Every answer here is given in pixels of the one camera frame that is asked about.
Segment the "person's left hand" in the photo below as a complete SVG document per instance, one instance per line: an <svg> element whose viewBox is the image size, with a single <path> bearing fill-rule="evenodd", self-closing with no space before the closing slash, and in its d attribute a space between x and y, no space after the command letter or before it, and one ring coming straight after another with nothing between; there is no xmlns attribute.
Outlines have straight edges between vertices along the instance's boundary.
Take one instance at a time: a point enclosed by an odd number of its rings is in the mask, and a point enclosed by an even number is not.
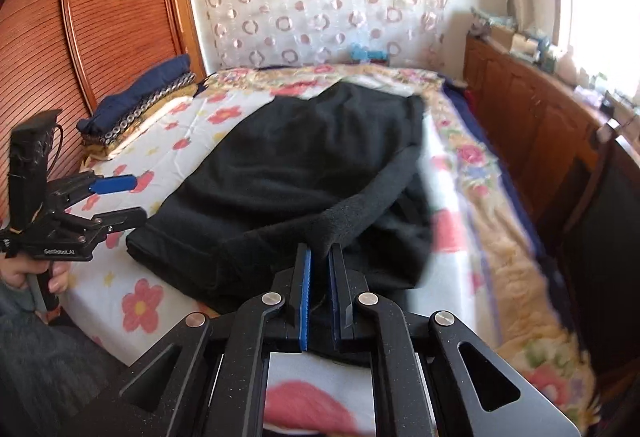
<svg viewBox="0 0 640 437"><path fill-rule="evenodd" d="M70 283L70 264L65 261L34 261L28 255L18 254L13 258L1 257L1 280L14 289L27 287L29 275L41 275L51 271L48 282L49 291L53 294L65 292Z"/></svg>

